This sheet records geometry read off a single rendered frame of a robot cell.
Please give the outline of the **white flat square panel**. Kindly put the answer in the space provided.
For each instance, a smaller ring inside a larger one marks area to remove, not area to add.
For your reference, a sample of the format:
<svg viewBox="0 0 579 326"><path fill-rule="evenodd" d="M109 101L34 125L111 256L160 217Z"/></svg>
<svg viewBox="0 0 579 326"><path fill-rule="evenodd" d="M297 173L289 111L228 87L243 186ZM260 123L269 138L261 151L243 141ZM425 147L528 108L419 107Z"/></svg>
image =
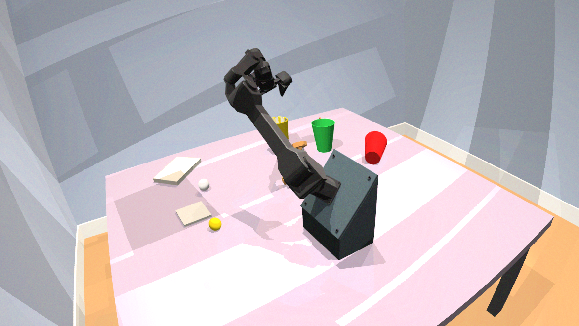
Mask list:
<svg viewBox="0 0 579 326"><path fill-rule="evenodd" d="M180 208L176 210L176 214L185 227L212 216L202 201Z"/></svg>

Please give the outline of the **green cup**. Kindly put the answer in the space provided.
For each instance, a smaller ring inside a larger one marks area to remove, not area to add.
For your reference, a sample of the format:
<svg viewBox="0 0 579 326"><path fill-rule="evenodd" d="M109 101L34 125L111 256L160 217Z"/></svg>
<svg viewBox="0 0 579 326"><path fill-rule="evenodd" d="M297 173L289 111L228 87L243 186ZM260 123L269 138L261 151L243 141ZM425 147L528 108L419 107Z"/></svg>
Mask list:
<svg viewBox="0 0 579 326"><path fill-rule="evenodd" d="M334 121L332 119L315 119L312 128L319 152L325 153L332 150L334 135Z"/></svg>

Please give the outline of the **yellow ball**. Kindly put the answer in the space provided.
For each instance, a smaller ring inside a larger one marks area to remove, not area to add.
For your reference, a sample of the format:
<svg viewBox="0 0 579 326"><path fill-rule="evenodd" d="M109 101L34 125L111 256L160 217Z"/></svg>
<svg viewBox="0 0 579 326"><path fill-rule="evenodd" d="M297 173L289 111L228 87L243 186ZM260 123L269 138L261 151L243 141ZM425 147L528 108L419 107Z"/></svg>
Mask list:
<svg viewBox="0 0 579 326"><path fill-rule="evenodd" d="M221 229L221 225L221 220L216 217L209 220L209 227L212 231L218 231Z"/></svg>

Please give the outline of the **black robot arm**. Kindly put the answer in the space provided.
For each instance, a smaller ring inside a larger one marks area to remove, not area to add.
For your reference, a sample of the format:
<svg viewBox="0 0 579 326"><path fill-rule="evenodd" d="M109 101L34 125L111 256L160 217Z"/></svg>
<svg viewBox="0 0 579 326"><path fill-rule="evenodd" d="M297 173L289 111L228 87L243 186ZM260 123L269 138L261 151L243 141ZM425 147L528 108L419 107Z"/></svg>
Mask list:
<svg viewBox="0 0 579 326"><path fill-rule="evenodd" d="M299 199L312 194L331 205L341 182L325 175L323 166L305 150L293 147L262 106L258 80L267 80L272 76L270 65L262 55L259 48L247 49L241 61L224 76L226 98L230 106L237 112L246 114L258 129L275 153L278 170L294 194ZM251 73L253 70L254 73ZM235 83L242 76L245 81L235 87Z"/></svg>

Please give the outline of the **white ball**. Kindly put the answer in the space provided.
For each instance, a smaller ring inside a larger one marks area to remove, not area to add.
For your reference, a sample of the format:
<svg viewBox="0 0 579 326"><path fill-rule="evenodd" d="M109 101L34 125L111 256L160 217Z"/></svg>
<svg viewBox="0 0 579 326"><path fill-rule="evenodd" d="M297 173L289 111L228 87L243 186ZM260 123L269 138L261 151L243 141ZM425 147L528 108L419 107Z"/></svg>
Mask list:
<svg viewBox="0 0 579 326"><path fill-rule="evenodd" d="M209 183L209 181L206 180L206 179L201 179L201 180L198 182L198 188L199 188L200 190L202 190L202 191L208 190L209 186L210 186L210 183Z"/></svg>

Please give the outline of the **yellow cup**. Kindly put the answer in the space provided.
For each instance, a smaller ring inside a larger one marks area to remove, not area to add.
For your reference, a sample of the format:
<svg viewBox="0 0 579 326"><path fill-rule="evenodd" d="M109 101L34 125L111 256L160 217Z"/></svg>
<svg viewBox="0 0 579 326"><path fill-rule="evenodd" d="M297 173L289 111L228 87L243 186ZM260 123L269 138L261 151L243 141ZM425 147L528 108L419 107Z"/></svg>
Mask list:
<svg viewBox="0 0 579 326"><path fill-rule="evenodd" d="M276 125L281 129L283 134L289 139L288 134L288 119L286 117L272 117L273 121L275 121Z"/></svg>

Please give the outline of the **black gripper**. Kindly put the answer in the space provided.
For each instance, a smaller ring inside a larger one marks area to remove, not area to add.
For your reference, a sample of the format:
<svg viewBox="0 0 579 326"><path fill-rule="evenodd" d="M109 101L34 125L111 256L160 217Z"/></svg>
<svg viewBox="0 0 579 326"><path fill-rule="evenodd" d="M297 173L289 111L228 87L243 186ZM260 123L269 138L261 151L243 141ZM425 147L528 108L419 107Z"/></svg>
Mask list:
<svg viewBox="0 0 579 326"><path fill-rule="evenodd" d="M267 80L259 81L255 76L255 78L258 80L258 86L260 88L259 91L262 95L276 88L277 87L276 85L278 84L280 96L282 97L287 87L293 82L292 77L289 76L289 74L287 74L285 71L276 74L275 77L276 79L273 76L271 76Z"/></svg>

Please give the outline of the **beige flat block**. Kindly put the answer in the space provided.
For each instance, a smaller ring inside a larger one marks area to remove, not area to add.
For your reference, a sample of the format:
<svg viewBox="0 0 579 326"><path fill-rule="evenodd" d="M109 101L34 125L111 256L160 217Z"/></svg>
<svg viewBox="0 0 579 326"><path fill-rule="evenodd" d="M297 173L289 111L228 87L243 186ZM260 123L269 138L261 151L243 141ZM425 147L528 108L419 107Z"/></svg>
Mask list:
<svg viewBox="0 0 579 326"><path fill-rule="evenodd" d="M179 185L201 163L201 158L176 157L160 171L154 182Z"/></svg>

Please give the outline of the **red cone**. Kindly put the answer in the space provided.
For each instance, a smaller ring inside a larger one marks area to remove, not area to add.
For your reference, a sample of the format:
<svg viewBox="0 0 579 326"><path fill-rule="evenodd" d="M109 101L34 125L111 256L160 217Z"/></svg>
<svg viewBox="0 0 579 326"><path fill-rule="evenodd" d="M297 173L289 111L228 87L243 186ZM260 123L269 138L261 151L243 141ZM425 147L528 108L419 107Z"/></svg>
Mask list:
<svg viewBox="0 0 579 326"><path fill-rule="evenodd" d="M369 164L377 164L386 149L387 139L382 132L368 132L365 138L365 158Z"/></svg>

